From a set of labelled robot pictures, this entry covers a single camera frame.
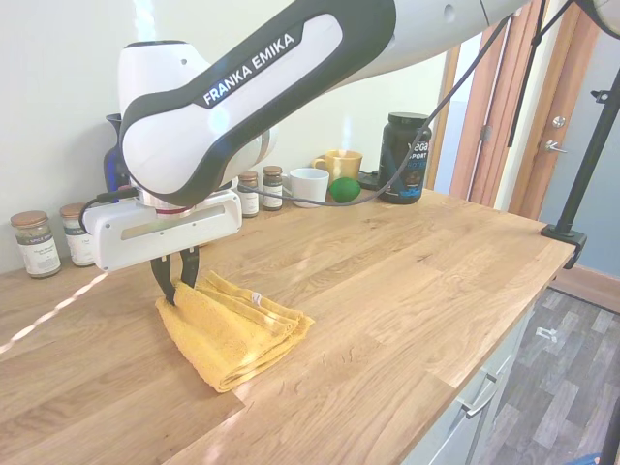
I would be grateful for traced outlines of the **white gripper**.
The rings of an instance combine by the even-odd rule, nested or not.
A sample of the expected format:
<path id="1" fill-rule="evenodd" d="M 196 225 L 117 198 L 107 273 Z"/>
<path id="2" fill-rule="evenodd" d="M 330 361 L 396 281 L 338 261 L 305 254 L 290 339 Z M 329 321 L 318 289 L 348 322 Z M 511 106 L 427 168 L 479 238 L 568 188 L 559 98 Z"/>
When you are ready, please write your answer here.
<path id="1" fill-rule="evenodd" d="M 237 233 L 242 226 L 240 198 L 225 190 L 209 196 L 187 213 L 164 215 L 138 200 L 89 208 L 83 215 L 92 236 L 94 262 L 112 272 L 150 261 L 166 301 L 174 305 L 171 257 L 180 252 L 180 281 L 194 288 L 199 276 L 197 246 Z"/>

